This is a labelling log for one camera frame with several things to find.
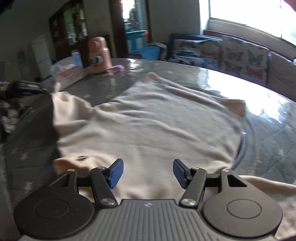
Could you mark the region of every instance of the white refrigerator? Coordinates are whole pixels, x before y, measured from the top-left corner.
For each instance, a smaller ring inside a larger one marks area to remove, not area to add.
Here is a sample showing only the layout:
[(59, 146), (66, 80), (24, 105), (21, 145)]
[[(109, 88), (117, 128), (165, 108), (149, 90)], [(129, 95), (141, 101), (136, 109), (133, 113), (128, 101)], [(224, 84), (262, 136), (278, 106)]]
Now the white refrigerator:
[(41, 78), (46, 79), (50, 76), (50, 67), (52, 66), (52, 61), (49, 56), (45, 36), (41, 36), (32, 41), (32, 48)]

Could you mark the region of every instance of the window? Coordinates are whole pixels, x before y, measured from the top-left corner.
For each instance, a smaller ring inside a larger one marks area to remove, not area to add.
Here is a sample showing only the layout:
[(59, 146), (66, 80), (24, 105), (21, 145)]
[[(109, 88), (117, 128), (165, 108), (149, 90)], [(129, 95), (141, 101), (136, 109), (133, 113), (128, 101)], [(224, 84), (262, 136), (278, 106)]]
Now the window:
[(209, 0), (210, 16), (264, 31), (296, 45), (296, 12), (283, 0)]

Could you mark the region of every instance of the gray ribbed plate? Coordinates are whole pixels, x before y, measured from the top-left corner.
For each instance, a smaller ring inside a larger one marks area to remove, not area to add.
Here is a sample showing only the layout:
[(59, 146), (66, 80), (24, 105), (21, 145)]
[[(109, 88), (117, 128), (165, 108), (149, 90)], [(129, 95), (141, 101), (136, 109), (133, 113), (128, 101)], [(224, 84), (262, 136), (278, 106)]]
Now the gray ribbed plate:
[[(35, 239), (23, 236), (21, 241)], [(226, 241), (213, 231), (196, 210), (178, 207), (174, 200), (123, 200), (101, 210), (80, 233), (64, 241)], [(274, 241), (271, 236), (262, 238)]]

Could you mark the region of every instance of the circular mount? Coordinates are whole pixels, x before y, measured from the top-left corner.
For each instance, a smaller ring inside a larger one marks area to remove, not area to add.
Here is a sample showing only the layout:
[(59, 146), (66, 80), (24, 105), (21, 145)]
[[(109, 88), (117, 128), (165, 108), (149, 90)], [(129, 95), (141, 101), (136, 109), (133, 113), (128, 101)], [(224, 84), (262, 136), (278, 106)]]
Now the circular mount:
[(23, 199), (15, 208), (21, 232), (37, 239), (61, 239), (83, 229), (94, 215), (93, 204), (67, 187), (44, 187)]
[(254, 186), (226, 187), (205, 202), (202, 215), (218, 232), (253, 239), (275, 234), (282, 210), (275, 200)]

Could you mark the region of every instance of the tissue box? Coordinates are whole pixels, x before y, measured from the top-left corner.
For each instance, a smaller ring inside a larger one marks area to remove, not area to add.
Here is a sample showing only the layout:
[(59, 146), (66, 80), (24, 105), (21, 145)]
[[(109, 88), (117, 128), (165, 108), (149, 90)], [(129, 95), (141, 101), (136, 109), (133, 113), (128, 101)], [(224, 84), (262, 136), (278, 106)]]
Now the tissue box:
[(77, 66), (74, 57), (68, 57), (56, 62), (50, 69), (52, 76), (56, 82), (61, 83), (61, 89), (76, 83), (84, 78), (83, 69)]

